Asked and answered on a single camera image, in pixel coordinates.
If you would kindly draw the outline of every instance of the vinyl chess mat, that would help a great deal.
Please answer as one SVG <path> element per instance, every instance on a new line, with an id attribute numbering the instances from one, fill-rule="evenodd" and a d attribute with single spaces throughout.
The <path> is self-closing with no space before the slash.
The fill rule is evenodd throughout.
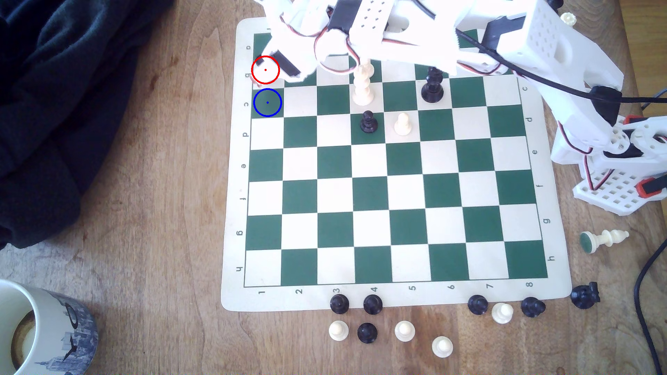
<path id="1" fill-rule="evenodd" d="M 372 61 L 365 107 L 351 101 L 352 75 L 319 68 L 263 86 L 276 100 L 249 78 L 269 32 L 264 18 L 237 29 L 226 309 L 328 309 L 336 293 L 352 308 L 368 294 L 415 306 L 570 293 L 544 108 L 528 82 L 461 70 L 431 104 L 420 95 L 428 67 Z M 380 125 L 371 134 L 360 129 L 367 109 Z M 394 131 L 401 112 L 406 136 Z"/>

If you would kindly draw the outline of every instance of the green square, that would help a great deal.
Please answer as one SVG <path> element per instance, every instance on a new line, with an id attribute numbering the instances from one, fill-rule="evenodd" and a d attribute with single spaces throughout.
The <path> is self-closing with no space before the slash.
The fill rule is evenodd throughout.
<path id="1" fill-rule="evenodd" d="M 467 242 L 502 241 L 502 224 L 498 206 L 464 207 L 463 222 Z"/>
<path id="2" fill-rule="evenodd" d="M 280 181 L 283 179 L 282 149 L 250 150 L 248 181 Z"/>
<path id="3" fill-rule="evenodd" d="M 456 155 L 459 172 L 494 170 L 494 155 L 489 138 L 457 139 Z"/>
<path id="4" fill-rule="evenodd" d="M 486 105 L 482 77 L 450 79 L 450 89 L 452 90 L 452 108 L 483 107 Z"/>
<path id="5" fill-rule="evenodd" d="M 282 250 L 280 285 L 317 285 L 317 249 Z"/>
<path id="6" fill-rule="evenodd" d="M 458 173 L 425 174 L 424 197 L 427 208 L 460 206 L 461 189 Z"/>
<path id="7" fill-rule="evenodd" d="M 473 37 L 476 41 L 480 41 L 480 38 L 477 35 L 477 29 L 464 31 L 463 33 L 470 36 L 470 37 Z M 458 37 L 458 39 L 459 39 L 459 48 L 474 48 L 475 47 L 474 45 L 472 45 L 472 43 L 470 43 L 469 41 L 467 41 L 467 40 L 465 40 L 461 37 Z"/>
<path id="8" fill-rule="evenodd" d="M 276 95 L 273 91 L 269 89 L 263 89 L 263 91 L 262 90 L 252 91 L 252 99 L 255 108 L 253 108 L 252 111 L 250 112 L 251 118 L 261 119 L 264 117 L 283 117 L 285 106 L 283 105 L 282 98 L 285 97 L 285 92 L 284 92 L 285 90 L 284 89 L 275 89 L 275 90 L 280 94 L 280 97 L 278 97 L 278 95 Z"/>
<path id="9" fill-rule="evenodd" d="M 354 248 L 354 281 L 357 284 L 392 282 L 392 248 Z"/>
<path id="10" fill-rule="evenodd" d="M 468 280 L 468 256 L 465 244 L 429 245 L 431 281 Z"/>
<path id="11" fill-rule="evenodd" d="M 489 128 L 492 137 L 516 137 L 526 135 L 524 110 L 521 105 L 488 107 Z"/>
<path id="12" fill-rule="evenodd" d="M 338 115 L 350 112 L 350 86 L 318 86 L 317 114 Z"/>
<path id="13" fill-rule="evenodd" d="M 384 111 L 416 111 L 416 90 L 415 81 L 383 82 Z"/>
<path id="14" fill-rule="evenodd" d="M 452 110 L 419 111 L 419 133 L 422 141 L 454 139 Z"/>
<path id="15" fill-rule="evenodd" d="M 364 133 L 361 127 L 362 113 L 350 115 L 350 133 L 353 145 L 366 145 L 369 143 L 384 143 L 384 113 L 373 113 L 373 118 L 378 121 L 378 130 L 373 133 Z"/>
<path id="16" fill-rule="evenodd" d="M 317 180 L 283 181 L 283 214 L 317 212 Z"/>
<path id="17" fill-rule="evenodd" d="M 387 173 L 389 175 L 420 174 L 422 151 L 419 143 L 387 143 Z"/>
<path id="18" fill-rule="evenodd" d="M 283 144 L 290 147 L 317 146 L 317 117 L 285 117 Z"/>
<path id="19" fill-rule="evenodd" d="M 354 211 L 388 210 L 387 177 L 352 179 Z"/>
<path id="20" fill-rule="evenodd" d="M 282 247 L 282 216 L 248 216 L 245 227 L 246 250 L 274 250 Z"/>
<path id="21" fill-rule="evenodd" d="M 317 178 L 352 177 L 352 148 L 332 146 L 317 148 Z"/>
<path id="22" fill-rule="evenodd" d="M 505 242 L 510 279 L 546 278 L 542 241 Z"/>
<path id="23" fill-rule="evenodd" d="M 426 244 L 426 210 L 389 211 L 392 245 Z"/>
<path id="24" fill-rule="evenodd" d="M 353 246 L 352 213 L 317 214 L 317 246 L 342 248 Z"/>
<path id="25" fill-rule="evenodd" d="M 524 171 L 497 171 L 498 200 L 500 204 L 528 204 L 536 203 L 533 172 Z"/>

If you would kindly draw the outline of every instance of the black chess piece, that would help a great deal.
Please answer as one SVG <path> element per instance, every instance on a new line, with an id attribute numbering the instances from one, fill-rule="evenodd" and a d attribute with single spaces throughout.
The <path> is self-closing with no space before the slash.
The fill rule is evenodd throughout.
<path id="1" fill-rule="evenodd" d="M 375 130 L 378 130 L 378 121 L 373 117 L 373 112 L 365 111 L 364 118 L 360 123 L 364 133 L 373 133 Z"/>
<path id="2" fill-rule="evenodd" d="M 485 297 L 475 294 L 468 300 L 468 309 L 475 315 L 482 315 L 489 309 L 489 301 Z"/>
<path id="3" fill-rule="evenodd" d="M 363 323 L 357 329 L 357 337 L 364 344 L 372 344 L 378 339 L 378 329 L 372 323 Z"/>
<path id="4" fill-rule="evenodd" d="M 529 318 L 537 318 L 544 310 L 546 310 L 544 302 L 535 297 L 526 297 L 521 301 L 521 311 Z"/>
<path id="5" fill-rule="evenodd" d="M 329 306 L 331 306 L 331 310 L 336 314 L 345 314 L 350 308 L 350 301 L 344 295 L 336 294 L 335 296 L 331 297 Z"/>
<path id="6" fill-rule="evenodd" d="M 378 315 L 382 311 L 382 299 L 375 294 L 366 296 L 364 310 L 371 315 Z"/>
<path id="7" fill-rule="evenodd" d="M 422 98 L 428 103 L 437 103 L 445 96 L 442 88 L 442 71 L 436 67 L 428 68 L 426 84 L 422 87 Z"/>
<path id="8" fill-rule="evenodd" d="M 600 301 L 598 283 L 590 282 L 588 285 L 575 286 L 570 293 L 570 300 L 582 310 L 593 307 L 596 302 Z"/>

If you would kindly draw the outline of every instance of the black cable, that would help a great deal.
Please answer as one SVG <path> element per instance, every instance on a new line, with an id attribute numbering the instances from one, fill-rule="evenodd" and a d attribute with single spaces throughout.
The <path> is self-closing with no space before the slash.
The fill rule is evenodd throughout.
<path id="1" fill-rule="evenodd" d="M 634 309 L 637 311 L 637 319 L 639 319 L 639 325 L 642 326 L 642 332 L 644 333 L 644 337 L 646 338 L 648 349 L 649 351 L 651 351 L 651 358 L 653 358 L 653 366 L 655 366 L 656 368 L 657 375 L 662 375 L 662 369 L 660 368 L 660 361 L 658 360 L 658 353 L 656 352 L 656 347 L 653 345 L 653 340 L 651 339 L 651 333 L 649 333 L 648 331 L 646 321 L 644 320 L 644 315 L 642 314 L 642 307 L 639 302 L 639 287 L 642 286 L 642 280 L 644 280 L 646 272 L 648 272 L 648 269 L 651 268 L 653 262 L 656 261 L 658 256 L 662 253 L 663 250 L 665 250 L 665 248 L 667 248 L 667 239 L 665 239 L 662 245 L 660 245 L 660 247 L 656 250 L 656 252 L 653 253 L 651 258 L 648 259 L 648 262 L 646 262 L 644 268 L 642 268 L 642 271 L 639 273 L 639 276 L 637 277 L 637 282 L 634 284 Z"/>

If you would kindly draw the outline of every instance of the wooden table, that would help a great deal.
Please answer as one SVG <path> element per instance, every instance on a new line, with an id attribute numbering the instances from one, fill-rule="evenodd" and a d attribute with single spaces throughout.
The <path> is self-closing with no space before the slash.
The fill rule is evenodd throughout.
<path id="1" fill-rule="evenodd" d="M 636 95 L 617 0 L 570 1 L 576 29 L 598 42 Z M 81 219 L 26 250 L 0 252 L 0 277 L 79 298 L 98 318 L 100 345 L 90 374 L 616 373 L 653 372 L 632 304 L 632 287 L 667 231 L 657 203 L 627 218 L 575 200 L 576 167 L 556 165 L 574 285 L 597 281 L 602 303 L 576 309 L 548 301 L 537 319 L 501 326 L 465 305 L 388 308 L 380 337 L 334 342 L 331 311 L 236 313 L 220 304 L 234 35 L 261 16 L 250 0 L 177 1 L 155 25 L 139 61 L 132 98 Z M 628 113 L 623 107 L 622 113 Z M 554 122 L 548 123 L 551 133 Z M 630 231 L 593 256 L 582 230 Z M 642 288 L 644 311 L 664 366 L 667 256 Z M 357 309 L 344 320 L 366 319 Z M 417 328 L 408 343 L 394 324 Z M 431 341 L 454 342 L 447 359 Z"/>

